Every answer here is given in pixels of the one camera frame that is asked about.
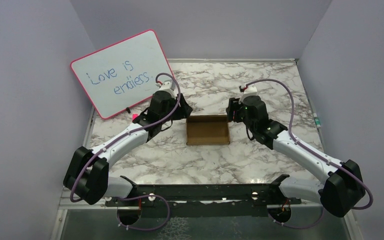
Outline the brown cardboard box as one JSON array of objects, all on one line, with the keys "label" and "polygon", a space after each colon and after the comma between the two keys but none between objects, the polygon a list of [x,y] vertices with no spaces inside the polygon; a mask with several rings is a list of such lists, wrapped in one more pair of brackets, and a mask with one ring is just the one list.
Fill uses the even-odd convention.
[{"label": "brown cardboard box", "polygon": [[229,145],[227,115],[191,115],[186,119],[186,145]]}]

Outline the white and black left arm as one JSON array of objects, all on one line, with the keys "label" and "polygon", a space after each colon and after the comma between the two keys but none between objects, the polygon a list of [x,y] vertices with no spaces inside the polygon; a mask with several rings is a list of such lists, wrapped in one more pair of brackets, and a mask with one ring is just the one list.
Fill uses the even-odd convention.
[{"label": "white and black left arm", "polygon": [[186,119],[192,110],[182,93],[173,97],[165,90],[158,90],[149,107],[121,133],[95,148],[76,149],[63,179],[63,185],[70,190],[70,200],[93,205],[104,197],[118,197],[124,205],[135,203],[137,191],[133,183],[122,177],[110,177],[110,168],[164,131],[164,123]]}]

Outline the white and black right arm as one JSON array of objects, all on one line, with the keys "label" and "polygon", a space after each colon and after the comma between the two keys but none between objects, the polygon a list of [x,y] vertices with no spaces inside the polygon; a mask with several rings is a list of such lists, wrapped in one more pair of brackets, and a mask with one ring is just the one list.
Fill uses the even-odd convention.
[{"label": "white and black right arm", "polygon": [[226,108],[228,122],[243,123],[248,138],[281,153],[309,171],[316,180],[298,179],[287,174],[278,177],[268,190],[269,199],[280,204],[297,198],[321,204],[335,217],[342,218],[365,196],[359,165],[328,157],[288,128],[269,118],[266,104],[257,95],[231,97]]}]

